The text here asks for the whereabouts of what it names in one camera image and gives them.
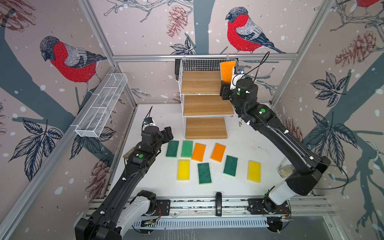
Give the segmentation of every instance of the wooden shelf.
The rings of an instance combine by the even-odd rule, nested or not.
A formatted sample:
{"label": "wooden shelf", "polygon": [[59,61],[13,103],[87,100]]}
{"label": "wooden shelf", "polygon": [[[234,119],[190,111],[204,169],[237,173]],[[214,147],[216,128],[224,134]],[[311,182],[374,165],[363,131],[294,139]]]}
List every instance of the wooden shelf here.
{"label": "wooden shelf", "polygon": [[222,116],[233,115],[232,103],[222,100],[219,95],[186,95],[184,116]]}
{"label": "wooden shelf", "polygon": [[220,71],[184,71],[181,94],[220,94]]}
{"label": "wooden shelf", "polygon": [[223,117],[187,118],[185,139],[228,138]]}

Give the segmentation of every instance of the bird head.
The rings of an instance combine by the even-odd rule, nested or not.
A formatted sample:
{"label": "bird head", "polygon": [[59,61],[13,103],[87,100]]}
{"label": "bird head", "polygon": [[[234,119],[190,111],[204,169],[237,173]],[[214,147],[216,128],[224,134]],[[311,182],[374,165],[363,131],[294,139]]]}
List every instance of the bird head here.
{"label": "bird head", "polygon": [[44,61],[48,59],[51,61],[56,60],[54,47],[59,42],[60,41],[53,36],[48,36],[42,40],[42,42],[40,43],[40,51]]}
{"label": "bird head", "polygon": [[240,15],[248,15],[248,11],[244,7],[235,7],[229,11],[225,19],[233,23]]}

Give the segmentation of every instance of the green sponge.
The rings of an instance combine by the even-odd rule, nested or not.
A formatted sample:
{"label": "green sponge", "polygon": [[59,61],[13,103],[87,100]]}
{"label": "green sponge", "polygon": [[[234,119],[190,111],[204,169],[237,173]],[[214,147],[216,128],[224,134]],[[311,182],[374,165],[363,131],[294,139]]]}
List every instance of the green sponge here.
{"label": "green sponge", "polygon": [[209,171],[209,163],[198,163],[197,169],[199,171],[199,184],[212,183],[211,172]]}
{"label": "green sponge", "polygon": [[231,176],[236,176],[236,168],[237,157],[227,155],[227,159],[225,160],[224,173]]}
{"label": "green sponge", "polygon": [[181,157],[192,158],[193,141],[184,140]]}
{"label": "green sponge", "polygon": [[177,148],[179,147],[179,141],[169,141],[166,157],[177,157]]}

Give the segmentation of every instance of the sponge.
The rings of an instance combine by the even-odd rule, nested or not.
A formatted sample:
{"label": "sponge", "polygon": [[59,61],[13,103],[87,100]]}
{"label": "sponge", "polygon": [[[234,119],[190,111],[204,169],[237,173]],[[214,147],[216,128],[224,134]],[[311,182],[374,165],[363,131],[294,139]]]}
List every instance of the sponge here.
{"label": "sponge", "polygon": [[261,172],[262,172],[261,163],[254,162],[251,160],[248,162],[248,177],[247,177],[248,180],[260,183]]}
{"label": "sponge", "polygon": [[224,81],[225,83],[231,83],[232,69],[234,66],[236,66],[235,61],[220,63],[221,80]]}
{"label": "sponge", "polygon": [[212,153],[211,159],[221,162],[223,160],[224,151],[225,146],[217,143],[214,152]]}
{"label": "sponge", "polygon": [[199,163],[197,164],[197,169],[199,171],[199,184],[212,183],[211,172],[209,171],[209,163]]}
{"label": "sponge", "polygon": [[189,160],[179,160],[178,180],[189,180]]}
{"label": "sponge", "polygon": [[236,176],[236,168],[237,168],[237,157],[227,156],[225,160],[224,173]]}
{"label": "sponge", "polygon": [[177,156],[177,148],[179,147],[179,141],[169,141],[166,157],[176,158]]}
{"label": "sponge", "polygon": [[195,150],[193,151],[192,160],[202,162],[205,152],[205,145],[196,143]]}
{"label": "sponge", "polygon": [[181,157],[191,158],[192,157],[192,148],[193,148],[193,141],[184,140],[183,141],[183,148],[181,150]]}

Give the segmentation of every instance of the gray floor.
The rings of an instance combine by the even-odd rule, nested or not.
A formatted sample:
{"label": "gray floor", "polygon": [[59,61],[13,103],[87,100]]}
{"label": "gray floor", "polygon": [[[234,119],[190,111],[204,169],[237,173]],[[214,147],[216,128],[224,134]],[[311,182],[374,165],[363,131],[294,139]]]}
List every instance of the gray floor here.
{"label": "gray floor", "polygon": [[266,228],[156,230],[150,236],[128,230],[123,240],[332,240],[323,217],[294,217],[279,235]]}

